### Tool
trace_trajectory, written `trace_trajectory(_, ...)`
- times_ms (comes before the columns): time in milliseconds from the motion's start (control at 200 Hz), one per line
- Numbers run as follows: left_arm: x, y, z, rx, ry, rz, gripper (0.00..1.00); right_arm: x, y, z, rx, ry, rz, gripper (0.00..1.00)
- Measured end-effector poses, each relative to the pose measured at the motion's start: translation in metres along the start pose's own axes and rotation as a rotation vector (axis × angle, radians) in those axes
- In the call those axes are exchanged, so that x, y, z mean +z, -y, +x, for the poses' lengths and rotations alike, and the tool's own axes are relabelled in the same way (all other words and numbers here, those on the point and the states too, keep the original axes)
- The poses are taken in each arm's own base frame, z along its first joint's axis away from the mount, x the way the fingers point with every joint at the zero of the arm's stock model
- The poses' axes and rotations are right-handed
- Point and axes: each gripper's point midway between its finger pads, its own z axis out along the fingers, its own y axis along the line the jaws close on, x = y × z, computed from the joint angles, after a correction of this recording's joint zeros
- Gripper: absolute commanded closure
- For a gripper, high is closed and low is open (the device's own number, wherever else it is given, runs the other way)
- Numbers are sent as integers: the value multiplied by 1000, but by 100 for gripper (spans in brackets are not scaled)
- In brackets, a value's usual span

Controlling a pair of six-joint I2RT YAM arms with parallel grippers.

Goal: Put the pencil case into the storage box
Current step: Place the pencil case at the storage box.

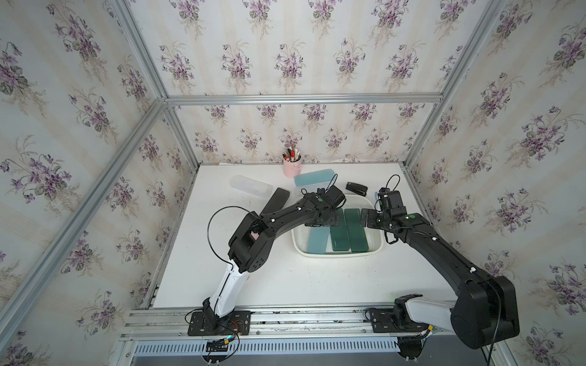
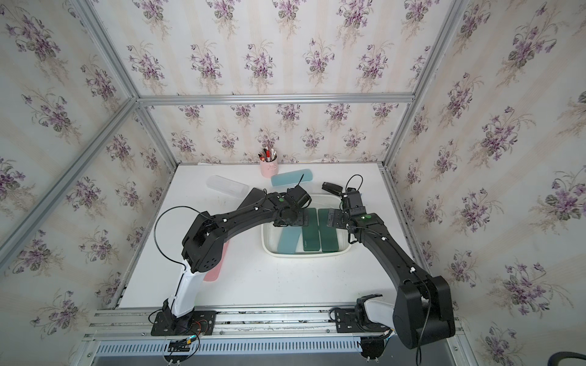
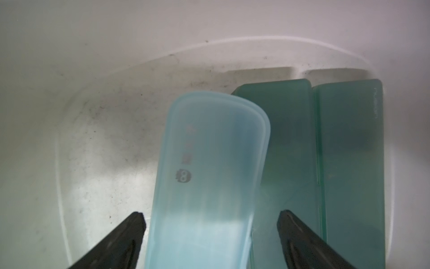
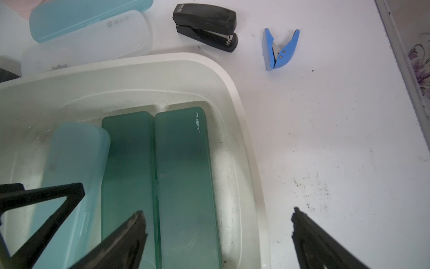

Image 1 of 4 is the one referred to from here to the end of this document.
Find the light blue pencil case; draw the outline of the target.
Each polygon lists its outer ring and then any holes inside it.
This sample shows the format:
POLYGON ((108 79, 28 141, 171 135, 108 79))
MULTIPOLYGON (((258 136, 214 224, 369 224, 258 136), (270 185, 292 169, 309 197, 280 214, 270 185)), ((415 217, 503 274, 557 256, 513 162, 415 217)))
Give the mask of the light blue pencil case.
POLYGON ((311 227, 307 242, 307 253, 325 255, 329 236, 330 229, 328 227, 311 227))

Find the clear frosted pencil case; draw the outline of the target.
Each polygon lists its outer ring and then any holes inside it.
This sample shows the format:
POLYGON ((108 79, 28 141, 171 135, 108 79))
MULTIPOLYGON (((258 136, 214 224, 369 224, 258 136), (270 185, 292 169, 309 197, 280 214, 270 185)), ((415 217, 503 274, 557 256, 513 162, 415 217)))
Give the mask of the clear frosted pencil case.
POLYGON ((273 193, 273 186, 242 175, 235 175, 229 181, 233 189, 259 198, 269 198, 273 193))

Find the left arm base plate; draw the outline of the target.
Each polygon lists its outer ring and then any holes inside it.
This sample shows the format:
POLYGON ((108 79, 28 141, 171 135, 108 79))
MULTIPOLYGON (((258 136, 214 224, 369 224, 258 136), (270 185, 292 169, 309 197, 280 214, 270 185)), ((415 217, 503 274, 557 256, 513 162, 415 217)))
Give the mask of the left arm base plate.
POLYGON ((247 336, 250 333, 250 311, 233 311, 225 317, 217 318, 202 310, 192 311, 185 316, 188 336, 247 336))

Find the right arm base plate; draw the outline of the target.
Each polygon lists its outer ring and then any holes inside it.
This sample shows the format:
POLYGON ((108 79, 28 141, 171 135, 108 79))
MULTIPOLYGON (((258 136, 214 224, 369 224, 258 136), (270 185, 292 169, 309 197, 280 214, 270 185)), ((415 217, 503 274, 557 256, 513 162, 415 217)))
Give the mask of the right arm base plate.
POLYGON ((429 329, 428 324, 416 323, 404 311, 394 308, 368 308, 365 317, 374 333, 423 333, 429 329))

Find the black pencil case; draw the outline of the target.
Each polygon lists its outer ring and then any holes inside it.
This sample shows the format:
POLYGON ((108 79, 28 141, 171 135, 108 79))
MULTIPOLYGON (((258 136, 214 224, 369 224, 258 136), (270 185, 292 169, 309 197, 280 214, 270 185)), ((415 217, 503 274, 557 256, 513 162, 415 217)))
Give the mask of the black pencil case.
POLYGON ((291 193, 283 188, 277 188, 265 207, 262 209, 261 214, 267 215, 276 211, 282 210, 285 207, 291 193))

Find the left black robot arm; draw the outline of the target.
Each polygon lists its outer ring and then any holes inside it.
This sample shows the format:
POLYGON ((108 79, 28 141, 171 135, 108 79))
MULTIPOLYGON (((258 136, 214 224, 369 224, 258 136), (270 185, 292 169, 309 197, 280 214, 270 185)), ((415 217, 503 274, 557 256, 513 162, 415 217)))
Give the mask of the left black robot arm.
POLYGON ((228 241, 226 271, 215 293, 202 303, 207 322, 227 318, 250 274, 267 262, 274 242, 301 225, 332 227, 339 223, 337 211, 346 203, 345 194, 332 185, 306 192, 287 205, 290 192, 278 188, 261 212, 246 211, 245 217, 228 241))

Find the teal pencil case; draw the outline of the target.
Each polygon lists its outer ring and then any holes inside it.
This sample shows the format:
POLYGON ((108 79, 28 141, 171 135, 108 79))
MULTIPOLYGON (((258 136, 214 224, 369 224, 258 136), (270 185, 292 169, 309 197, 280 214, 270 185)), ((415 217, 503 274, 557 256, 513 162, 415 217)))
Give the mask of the teal pencil case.
POLYGON ((328 184, 335 175, 332 169, 322 169, 297 175, 294 177, 294 182, 297 187, 328 184))

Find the white plastic storage box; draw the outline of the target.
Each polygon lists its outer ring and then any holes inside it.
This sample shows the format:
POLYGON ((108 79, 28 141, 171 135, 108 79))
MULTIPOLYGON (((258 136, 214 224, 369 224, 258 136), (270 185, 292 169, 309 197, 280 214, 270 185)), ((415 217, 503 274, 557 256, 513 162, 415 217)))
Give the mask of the white plastic storage box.
POLYGON ((343 207, 335 212, 337 224, 331 227, 301 225, 291 232, 293 245, 309 258, 352 258, 378 253, 382 249, 382 234, 363 227, 362 210, 374 205, 358 195, 348 195, 343 207))

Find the dark green pencil case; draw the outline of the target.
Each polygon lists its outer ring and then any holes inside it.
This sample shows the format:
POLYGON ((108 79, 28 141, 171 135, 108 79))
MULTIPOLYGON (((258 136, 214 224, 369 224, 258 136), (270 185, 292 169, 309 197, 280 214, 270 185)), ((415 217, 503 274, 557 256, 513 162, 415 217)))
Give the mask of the dark green pencil case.
POLYGON ((332 250, 336 253, 348 252, 350 251, 350 242, 343 209, 337 209, 337 213, 340 217, 340 225, 338 227, 330 227, 332 250))
POLYGON ((369 244, 364 227, 361 224, 360 209, 346 209, 344 215, 350 250, 353 253, 367 253, 369 251, 369 244))

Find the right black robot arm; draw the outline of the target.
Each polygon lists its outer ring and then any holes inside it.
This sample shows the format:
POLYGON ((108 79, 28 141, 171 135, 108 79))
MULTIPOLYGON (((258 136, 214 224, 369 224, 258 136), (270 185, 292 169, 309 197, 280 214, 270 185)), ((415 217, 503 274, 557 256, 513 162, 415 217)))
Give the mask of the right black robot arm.
POLYGON ((419 252, 447 281, 456 300, 405 301, 408 318, 454 332, 470 349, 479 349, 520 335, 517 295, 505 276, 495 277, 451 247, 419 213, 379 213, 363 209, 361 224, 391 233, 419 252))

